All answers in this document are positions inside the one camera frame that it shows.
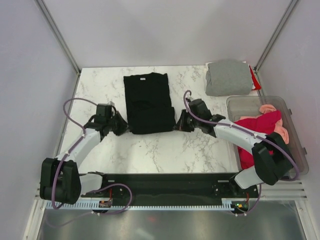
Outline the black t-shirt blue logo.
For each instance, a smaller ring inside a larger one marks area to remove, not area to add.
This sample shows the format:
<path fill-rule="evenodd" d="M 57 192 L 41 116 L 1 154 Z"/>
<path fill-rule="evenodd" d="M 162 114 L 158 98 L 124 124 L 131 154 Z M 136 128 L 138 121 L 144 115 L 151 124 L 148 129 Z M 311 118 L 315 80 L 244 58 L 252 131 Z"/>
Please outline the black t-shirt blue logo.
<path fill-rule="evenodd" d="M 171 132 L 176 124 L 166 73 L 123 77 L 127 122 L 135 135 Z"/>

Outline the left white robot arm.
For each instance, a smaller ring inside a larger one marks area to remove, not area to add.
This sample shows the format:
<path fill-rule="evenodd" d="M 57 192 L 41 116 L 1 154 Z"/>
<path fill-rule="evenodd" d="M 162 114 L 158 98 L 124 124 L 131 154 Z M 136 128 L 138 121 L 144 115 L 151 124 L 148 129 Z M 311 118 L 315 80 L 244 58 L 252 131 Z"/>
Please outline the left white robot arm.
<path fill-rule="evenodd" d="M 91 191 L 99 197 L 106 196 L 110 185 L 102 180 L 102 173 L 79 173 L 79 166 L 110 132 L 120 136 L 127 129 L 128 124 L 118 111 L 107 116 L 93 115 L 65 152 L 42 162 L 40 197 L 51 201 L 57 210 L 64 204 L 75 204 L 81 195 Z"/>

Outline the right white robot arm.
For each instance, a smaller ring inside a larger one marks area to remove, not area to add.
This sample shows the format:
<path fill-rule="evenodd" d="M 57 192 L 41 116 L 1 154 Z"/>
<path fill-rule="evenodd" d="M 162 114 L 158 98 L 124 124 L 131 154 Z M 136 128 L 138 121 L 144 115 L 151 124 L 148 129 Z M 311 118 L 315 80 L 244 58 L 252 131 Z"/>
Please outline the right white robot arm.
<path fill-rule="evenodd" d="M 267 184 L 273 186 L 279 180 L 295 181 L 299 177 L 296 165 L 283 138 L 276 132 L 264 134 L 235 124 L 224 116 L 210 115 L 203 120 L 187 110 L 182 110 L 174 129 L 193 132 L 196 128 L 214 138 L 226 140 L 250 153 L 253 166 L 241 170 L 229 184 L 235 197 L 242 196 L 247 188 Z"/>

